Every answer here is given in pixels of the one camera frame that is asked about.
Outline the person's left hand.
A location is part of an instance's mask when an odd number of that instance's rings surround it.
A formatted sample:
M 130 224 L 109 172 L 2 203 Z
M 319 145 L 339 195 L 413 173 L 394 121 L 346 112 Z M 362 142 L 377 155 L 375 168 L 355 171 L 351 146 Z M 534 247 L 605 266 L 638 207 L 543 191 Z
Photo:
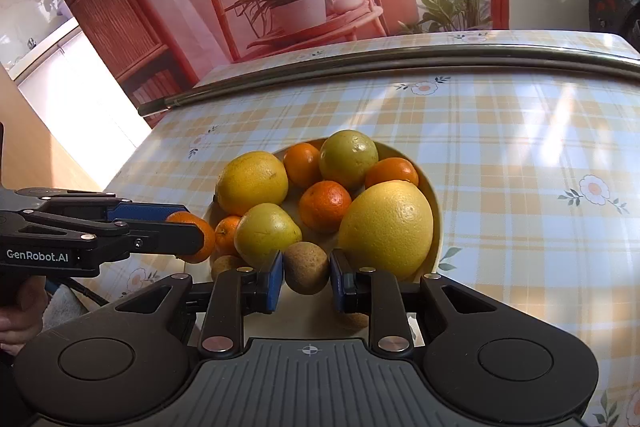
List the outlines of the person's left hand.
M 1 309 L 1 350 L 17 355 L 42 329 L 49 304 L 44 277 L 31 277 L 20 288 L 12 306 Z

